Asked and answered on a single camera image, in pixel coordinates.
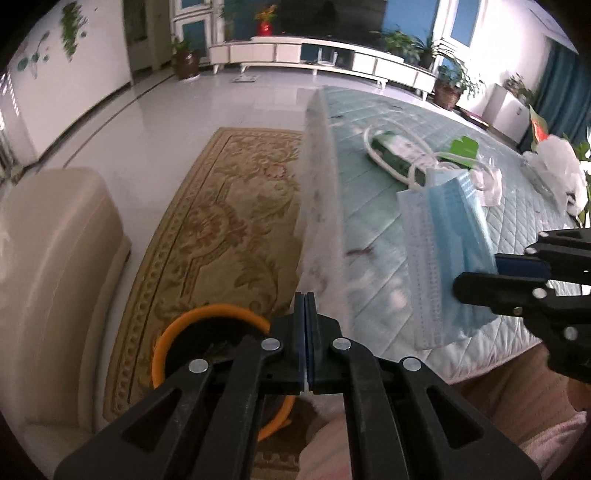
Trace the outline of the white air purifier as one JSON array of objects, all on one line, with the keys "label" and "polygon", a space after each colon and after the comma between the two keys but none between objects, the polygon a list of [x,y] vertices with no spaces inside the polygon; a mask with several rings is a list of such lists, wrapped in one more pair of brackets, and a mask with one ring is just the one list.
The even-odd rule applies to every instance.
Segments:
[{"label": "white air purifier", "polygon": [[495,84],[482,119],[495,131],[520,143],[530,125],[530,111],[510,91]]}]

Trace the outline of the teal curtain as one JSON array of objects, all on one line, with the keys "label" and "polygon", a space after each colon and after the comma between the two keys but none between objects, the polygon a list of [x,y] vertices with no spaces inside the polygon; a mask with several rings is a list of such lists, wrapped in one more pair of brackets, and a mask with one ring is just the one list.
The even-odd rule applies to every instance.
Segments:
[{"label": "teal curtain", "polygon": [[588,140],[590,68],[580,55],[552,41],[546,68],[533,102],[548,131],[574,145]]}]

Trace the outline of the green wall vine decoration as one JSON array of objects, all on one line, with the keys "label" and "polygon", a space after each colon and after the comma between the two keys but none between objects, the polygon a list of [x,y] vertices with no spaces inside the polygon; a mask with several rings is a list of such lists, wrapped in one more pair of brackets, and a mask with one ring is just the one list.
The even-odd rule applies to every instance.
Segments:
[{"label": "green wall vine decoration", "polygon": [[65,4],[61,9],[60,29],[62,48],[66,59],[71,62],[78,48],[78,38],[85,36],[87,18],[77,1]]}]

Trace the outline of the lotus wall sticker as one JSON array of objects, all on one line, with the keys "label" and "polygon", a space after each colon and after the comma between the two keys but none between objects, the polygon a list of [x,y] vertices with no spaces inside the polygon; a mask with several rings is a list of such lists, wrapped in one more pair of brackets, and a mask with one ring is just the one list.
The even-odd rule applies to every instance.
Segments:
[{"label": "lotus wall sticker", "polygon": [[35,44],[35,48],[31,53],[24,51],[20,55],[16,64],[16,69],[18,72],[28,71],[34,80],[38,78],[39,64],[47,63],[49,60],[49,47],[47,46],[47,41],[50,35],[50,31],[46,30],[38,39],[37,43]]}]

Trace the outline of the red flower vase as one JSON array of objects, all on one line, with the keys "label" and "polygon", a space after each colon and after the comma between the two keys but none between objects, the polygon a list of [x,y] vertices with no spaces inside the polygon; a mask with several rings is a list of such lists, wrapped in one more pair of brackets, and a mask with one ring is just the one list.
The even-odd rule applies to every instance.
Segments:
[{"label": "red flower vase", "polygon": [[259,36],[273,35],[273,20],[276,18],[276,13],[276,4],[266,6],[256,13],[254,18],[257,22],[257,34],[259,34]]}]

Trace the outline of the cream leather sofa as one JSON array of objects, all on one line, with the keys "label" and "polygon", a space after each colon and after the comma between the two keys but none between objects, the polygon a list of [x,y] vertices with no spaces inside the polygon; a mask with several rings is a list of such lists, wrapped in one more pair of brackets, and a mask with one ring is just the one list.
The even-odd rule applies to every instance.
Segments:
[{"label": "cream leather sofa", "polygon": [[91,437],[99,348],[129,251],[92,169],[42,171],[1,203],[1,412],[46,476]]}]

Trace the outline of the green white box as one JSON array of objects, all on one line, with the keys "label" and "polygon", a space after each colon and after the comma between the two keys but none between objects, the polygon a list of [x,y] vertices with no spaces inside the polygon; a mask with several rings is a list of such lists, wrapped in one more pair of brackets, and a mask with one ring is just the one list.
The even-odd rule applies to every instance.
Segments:
[{"label": "green white box", "polygon": [[392,131],[366,132],[366,152],[377,166],[395,180],[411,188],[425,185],[426,172],[437,166],[437,160],[407,137]]}]

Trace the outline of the blue surgical mask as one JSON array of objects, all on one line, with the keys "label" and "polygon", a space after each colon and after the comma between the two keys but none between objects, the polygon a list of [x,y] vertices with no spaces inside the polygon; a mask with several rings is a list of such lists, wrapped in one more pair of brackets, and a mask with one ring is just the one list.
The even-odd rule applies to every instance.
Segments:
[{"label": "blue surgical mask", "polygon": [[410,275],[415,345],[434,349],[470,338],[497,315],[453,294],[465,272],[498,272],[485,210],[467,174],[398,194]]}]

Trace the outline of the orange trash bin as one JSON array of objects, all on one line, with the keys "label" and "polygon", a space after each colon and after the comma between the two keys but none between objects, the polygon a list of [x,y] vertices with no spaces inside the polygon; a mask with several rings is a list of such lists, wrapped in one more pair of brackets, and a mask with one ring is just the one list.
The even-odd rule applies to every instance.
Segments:
[{"label": "orange trash bin", "polygon": [[270,321],[246,308],[212,304],[187,311],[172,321],[155,342],[151,384],[159,387],[193,358],[226,358],[246,337],[262,340],[269,334]]}]

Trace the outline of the white plastic bag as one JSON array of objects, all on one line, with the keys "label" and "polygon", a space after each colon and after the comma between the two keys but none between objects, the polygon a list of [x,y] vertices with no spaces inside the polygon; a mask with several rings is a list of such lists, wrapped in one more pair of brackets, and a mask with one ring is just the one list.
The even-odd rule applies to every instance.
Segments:
[{"label": "white plastic bag", "polygon": [[583,212],[588,203],[587,181],[568,140],[550,135],[534,151],[523,153],[522,170],[561,214],[576,217]]}]

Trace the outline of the black television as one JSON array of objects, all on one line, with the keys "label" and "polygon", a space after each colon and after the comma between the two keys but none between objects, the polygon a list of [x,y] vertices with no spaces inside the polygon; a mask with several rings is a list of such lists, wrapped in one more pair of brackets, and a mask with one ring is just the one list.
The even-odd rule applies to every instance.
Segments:
[{"label": "black television", "polygon": [[281,32],[361,45],[377,41],[387,2],[291,0],[279,2]]}]

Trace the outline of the beige patterned rug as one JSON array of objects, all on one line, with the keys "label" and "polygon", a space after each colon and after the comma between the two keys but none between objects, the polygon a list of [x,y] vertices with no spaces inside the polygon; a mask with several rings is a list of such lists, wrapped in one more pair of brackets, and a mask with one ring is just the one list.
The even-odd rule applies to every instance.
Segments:
[{"label": "beige patterned rug", "polygon": [[300,132],[221,128],[167,207],[143,256],[108,367],[111,422],[152,388],[156,342],[181,314],[230,304],[273,321],[290,309],[301,241]]}]

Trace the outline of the green paper bag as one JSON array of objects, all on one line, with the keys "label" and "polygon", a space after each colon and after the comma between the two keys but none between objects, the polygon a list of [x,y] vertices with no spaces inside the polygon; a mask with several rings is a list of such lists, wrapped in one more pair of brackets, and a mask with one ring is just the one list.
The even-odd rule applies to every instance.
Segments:
[{"label": "green paper bag", "polygon": [[463,168],[472,169],[476,165],[479,143],[468,137],[462,136],[454,139],[448,152],[445,152],[443,158],[451,161]]}]

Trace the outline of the brown ceramic plant pot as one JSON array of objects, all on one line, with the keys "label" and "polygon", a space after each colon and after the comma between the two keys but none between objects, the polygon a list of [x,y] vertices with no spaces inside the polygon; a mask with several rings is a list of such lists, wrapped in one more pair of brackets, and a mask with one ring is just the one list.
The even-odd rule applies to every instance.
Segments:
[{"label": "brown ceramic plant pot", "polygon": [[177,36],[172,40],[171,64],[178,80],[189,80],[199,75],[200,55],[187,40],[180,40]]}]

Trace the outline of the white tv cabinet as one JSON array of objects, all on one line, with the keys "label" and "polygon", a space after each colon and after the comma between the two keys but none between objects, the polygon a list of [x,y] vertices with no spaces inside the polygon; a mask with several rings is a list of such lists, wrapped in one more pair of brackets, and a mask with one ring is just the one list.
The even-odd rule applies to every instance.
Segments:
[{"label": "white tv cabinet", "polygon": [[384,89],[389,83],[410,87],[423,97],[433,92],[436,75],[391,53],[369,47],[290,36],[254,36],[245,41],[212,45],[207,58],[213,70],[238,64],[250,67],[307,69],[374,81]]}]

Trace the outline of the white paper towel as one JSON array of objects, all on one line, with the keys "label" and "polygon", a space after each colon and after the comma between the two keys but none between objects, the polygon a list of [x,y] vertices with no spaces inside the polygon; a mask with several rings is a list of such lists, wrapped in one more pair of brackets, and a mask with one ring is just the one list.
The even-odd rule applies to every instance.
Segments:
[{"label": "white paper towel", "polygon": [[458,154],[443,153],[438,158],[437,165],[428,170],[426,185],[428,187],[443,185],[452,179],[459,179],[463,174],[469,176],[476,197],[483,207],[501,205],[503,196],[501,170]]}]

